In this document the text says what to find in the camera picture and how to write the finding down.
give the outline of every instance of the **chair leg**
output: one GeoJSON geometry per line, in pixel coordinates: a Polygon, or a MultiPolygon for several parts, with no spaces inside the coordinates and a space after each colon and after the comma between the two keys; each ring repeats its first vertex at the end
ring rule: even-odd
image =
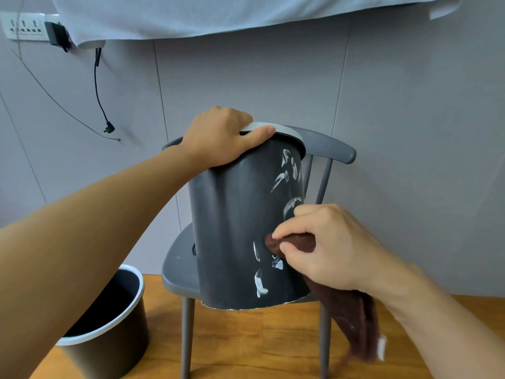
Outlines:
{"type": "Polygon", "coordinates": [[[194,299],[182,298],[181,379],[189,379],[193,348],[194,299]]]}
{"type": "Polygon", "coordinates": [[[327,379],[330,364],[331,317],[326,308],[319,305],[319,378],[327,379]]]}

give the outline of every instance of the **black trash can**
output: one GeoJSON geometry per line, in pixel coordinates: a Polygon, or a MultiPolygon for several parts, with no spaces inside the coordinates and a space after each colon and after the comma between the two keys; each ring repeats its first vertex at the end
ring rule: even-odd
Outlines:
{"type": "Polygon", "coordinates": [[[305,145],[282,125],[253,122],[243,133],[262,125],[276,128],[271,139],[189,182],[201,302],[211,308],[269,307],[310,293],[301,275],[265,246],[265,236],[304,202],[305,145]]]}
{"type": "Polygon", "coordinates": [[[149,343],[140,271],[121,265],[98,298],[58,341],[87,379],[119,379],[149,343]]]}

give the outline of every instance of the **white rim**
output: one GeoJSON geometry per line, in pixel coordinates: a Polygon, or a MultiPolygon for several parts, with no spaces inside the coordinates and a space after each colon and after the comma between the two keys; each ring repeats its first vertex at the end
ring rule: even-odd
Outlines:
{"type": "Polygon", "coordinates": [[[140,302],[140,299],[142,298],[142,295],[144,294],[144,278],[142,277],[142,274],[140,273],[140,271],[138,271],[138,269],[136,269],[135,267],[130,266],[130,265],[121,265],[119,267],[119,269],[120,270],[127,270],[127,271],[134,273],[139,280],[137,295],[133,299],[132,303],[130,303],[130,305],[121,314],[119,314],[114,320],[110,321],[106,325],[104,325],[100,328],[97,328],[94,331],[88,332],[86,334],[78,335],[76,337],[63,337],[58,341],[58,343],[56,344],[57,346],[77,345],[79,343],[84,343],[84,342],[90,341],[91,339],[99,337],[100,335],[109,331],[111,328],[113,328],[114,326],[118,325],[121,321],[123,321],[123,319],[126,318],[133,311],[133,309],[138,305],[138,302],[140,302]]]}
{"type": "Polygon", "coordinates": [[[300,133],[298,133],[296,130],[294,130],[292,128],[288,128],[287,126],[284,126],[284,125],[271,124],[269,122],[251,122],[248,126],[242,128],[241,132],[253,131],[256,128],[261,127],[261,126],[265,126],[265,125],[271,125],[271,126],[275,127],[276,133],[290,135],[291,137],[299,139],[301,141],[301,143],[303,143],[305,145],[304,138],[300,135],[300,133]]]}

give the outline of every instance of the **white fabric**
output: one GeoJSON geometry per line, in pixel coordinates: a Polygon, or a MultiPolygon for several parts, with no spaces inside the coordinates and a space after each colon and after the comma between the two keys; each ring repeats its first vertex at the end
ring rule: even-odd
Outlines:
{"type": "MultiPolygon", "coordinates": [[[[72,41],[83,48],[99,40],[203,36],[429,1],[436,0],[53,0],[53,3],[72,41]]],[[[438,0],[431,18],[454,11],[460,1],[438,0]]]]}

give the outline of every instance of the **brown cloth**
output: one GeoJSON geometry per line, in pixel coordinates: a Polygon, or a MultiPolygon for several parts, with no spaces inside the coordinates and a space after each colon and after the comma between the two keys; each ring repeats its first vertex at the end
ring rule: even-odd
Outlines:
{"type": "MultiPolygon", "coordinates": [[[[311,233],[291,234],[280,240],[273,239],[271,234],[265,237],[267,248],[273,254],[285,259],[279,247],[281,242],[290,242],[306,253],[311,253],[316,247],[316,238],[311,233]]],[[[306,276],[304,280],[349,341],[349,357],[373,363],[377,358],[377,344],[380,337],[374,299],[361,291],[337,290],[320,285],[306,276]]]]}

